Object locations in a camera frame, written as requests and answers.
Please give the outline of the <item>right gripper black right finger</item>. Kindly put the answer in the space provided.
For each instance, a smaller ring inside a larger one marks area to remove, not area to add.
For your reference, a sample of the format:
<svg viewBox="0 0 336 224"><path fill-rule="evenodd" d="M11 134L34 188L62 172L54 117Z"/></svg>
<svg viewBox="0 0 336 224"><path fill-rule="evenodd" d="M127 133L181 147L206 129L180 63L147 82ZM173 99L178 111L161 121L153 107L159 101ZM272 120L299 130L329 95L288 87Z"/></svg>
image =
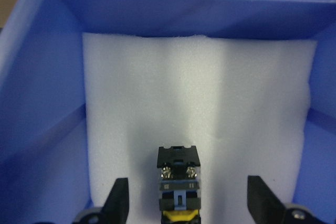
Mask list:
<svg viewBox="0 0 336 224"><path fill-rule="evenodd" d="M247 177L247 208L255 223L282 223L285 206L257 175Z"/></svg>

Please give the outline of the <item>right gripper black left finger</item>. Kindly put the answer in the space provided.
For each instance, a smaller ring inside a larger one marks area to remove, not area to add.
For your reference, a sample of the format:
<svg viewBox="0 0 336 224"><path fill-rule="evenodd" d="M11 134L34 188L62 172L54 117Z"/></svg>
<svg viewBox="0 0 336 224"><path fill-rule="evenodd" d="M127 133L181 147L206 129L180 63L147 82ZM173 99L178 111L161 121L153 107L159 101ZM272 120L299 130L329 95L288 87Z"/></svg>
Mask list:
<svg viewBox="0 0 336 224"><path fill-rule="evenodd" d="M117 178L101 209L103 223L126 223L129 214L128 178Z"/></svg>

